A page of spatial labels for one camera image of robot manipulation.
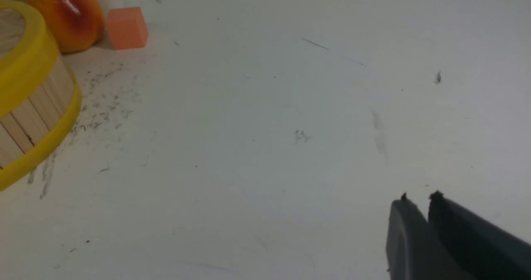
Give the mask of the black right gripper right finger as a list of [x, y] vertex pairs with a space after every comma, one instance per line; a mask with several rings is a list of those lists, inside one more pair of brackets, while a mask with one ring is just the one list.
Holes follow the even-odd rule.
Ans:
[[477, 280], [529, 280], [531, 246], [440, 191], [430, 195], [428, 222], [459, 267]]

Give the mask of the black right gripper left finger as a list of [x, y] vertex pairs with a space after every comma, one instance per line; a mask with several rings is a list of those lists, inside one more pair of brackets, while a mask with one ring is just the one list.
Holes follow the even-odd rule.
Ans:
[[391, 280], [472, 280], [438, 240], [406, 193], [394, 200], [388, 219], [386, 256]]

